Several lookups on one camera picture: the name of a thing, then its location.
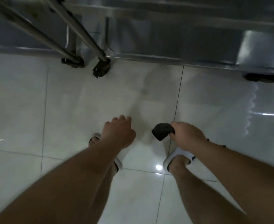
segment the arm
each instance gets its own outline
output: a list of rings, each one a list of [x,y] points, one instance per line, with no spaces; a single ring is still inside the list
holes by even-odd
[[[170,137],[214,173],[249,218],[274,223],[274,167],[206,140],[195,126],[172,122]]]
[[[102,138],[42,177],[0,213],[0,223],[87,223],[96,192],[121,149],[135,139],[131,118],[106,122]]]

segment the leg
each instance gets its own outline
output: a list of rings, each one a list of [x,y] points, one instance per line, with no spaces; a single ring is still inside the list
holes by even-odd
[[[194,224],[249,223],[247,216],[230,204],[218,192],[195,177],[186,168],[190,160],[174,157],[169,172],[174,176],[181,199]]]
[[[96,143],[97,141],[98,141],[98,138],[93,137],[91,141],[89,142],[89,144]],[[108,200],[112,179],[116,173],[117,173],[117,169],[115,164],[113,163],[111,167],[109,168],[104,180],[102,181],[102,184],[98,189],[97,195],[95,196],[94,202],[90,209],[91,216],[89,217],[88,223],[90,224],[98,223]]]

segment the glossy floor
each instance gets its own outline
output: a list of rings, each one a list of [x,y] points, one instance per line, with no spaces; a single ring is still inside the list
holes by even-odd
[[[87,146],[104,122],[130,115],[135,142],[119,154],[99,223],[191,223],[174,178],[161,165],[176,147],[157,141],[160,122],[187,121],[213,142],[274,165],[274,84],[241,73],[118,60],[96,79],[92,67],[0,55],[0,210],[41,175]],[[199,161],[191,172],[236,202]]]

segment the person's left arm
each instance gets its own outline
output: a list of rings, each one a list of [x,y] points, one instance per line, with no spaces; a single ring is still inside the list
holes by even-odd
[[[68,159],[0,213],[2,223],[83,223],[117,154],[135,139],[131,118],[106,122],[100,141]]]

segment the slipper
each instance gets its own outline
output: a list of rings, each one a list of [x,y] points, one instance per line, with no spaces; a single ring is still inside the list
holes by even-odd
[[[93,138],[97,138],[97,139],[101,139],[101,134],[100,133],[94,133],[93,135],[92,135],[92,137],[90,138],[90,140],[89,140],[89,142],[88,142],[88,145],[90,144],[90,141],[93,139]],[[118,172],[119,171],[119,169],[122,169],[122,164],[121,164],[121,161],[119,160],[119,158],[115,158],[114,159],[114,164],[115,164],[115,166],[116,166],[116,172]]]
[[[170,154],[170,156],[165,159],[164,163],[163,163],[163,168],[166,172],[169,172],[169,165],[172,162],[173,158],[176,157],[177,155],[182,155],[184,157],[187,157],[190,160],[190,163],[193,162],[193,160],[196,158],[196,156],[194,156],[191,152],[182,150],[181,148],[177,147],[172,154]]]

